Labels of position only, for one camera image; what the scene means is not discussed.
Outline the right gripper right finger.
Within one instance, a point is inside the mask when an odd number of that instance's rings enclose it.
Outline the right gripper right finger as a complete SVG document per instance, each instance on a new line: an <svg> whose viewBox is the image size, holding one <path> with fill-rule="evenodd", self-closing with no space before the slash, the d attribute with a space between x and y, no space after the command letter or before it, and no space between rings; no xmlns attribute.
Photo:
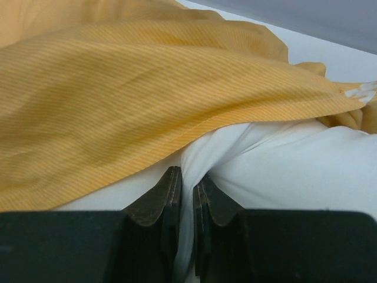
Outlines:
<svg viewBox="0 0 377 283"><path fill-rule="evenodd" d="M246 209L208 176L193 197L201 282L376 281L376 221L367 214Z"/></svg>

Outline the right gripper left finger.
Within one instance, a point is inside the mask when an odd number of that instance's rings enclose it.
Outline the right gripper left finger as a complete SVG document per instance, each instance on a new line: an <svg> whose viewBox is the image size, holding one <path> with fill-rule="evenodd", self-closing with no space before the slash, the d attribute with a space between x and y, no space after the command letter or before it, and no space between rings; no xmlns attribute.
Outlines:
<svg viewBox="0 0 377 283"><path fill-rule="evenodd" d="M1 214L2 282L170 282L182 175L167 169L121 211Z"/></svg>

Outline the white pillow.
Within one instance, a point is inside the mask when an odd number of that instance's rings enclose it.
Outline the white pillow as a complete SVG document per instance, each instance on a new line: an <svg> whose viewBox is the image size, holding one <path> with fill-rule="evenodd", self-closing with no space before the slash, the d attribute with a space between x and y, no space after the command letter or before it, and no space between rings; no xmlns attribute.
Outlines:
<svg viewBox="0 0 377 283"><path fill-rule="evenodd" d="M181 168L183 201L174 282L197 282L193 187L205 175L255 209L351 210L376 215L376 135L316 120L243 123L211 131L154 165L62 210L120 210L171 166Z"/></svg>

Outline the blue and yellow pillowcase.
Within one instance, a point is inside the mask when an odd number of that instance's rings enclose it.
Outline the blue and yellow pillowcase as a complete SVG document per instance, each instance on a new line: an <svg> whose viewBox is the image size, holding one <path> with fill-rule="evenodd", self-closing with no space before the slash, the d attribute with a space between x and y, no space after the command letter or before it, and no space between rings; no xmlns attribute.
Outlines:
<svg viewBox="0 0 377 283"><path fill-rule="evenodd" d="M176 1L2 1L1 211L67 204L232 124L376 133L376 83L325 72Z"/></svg>

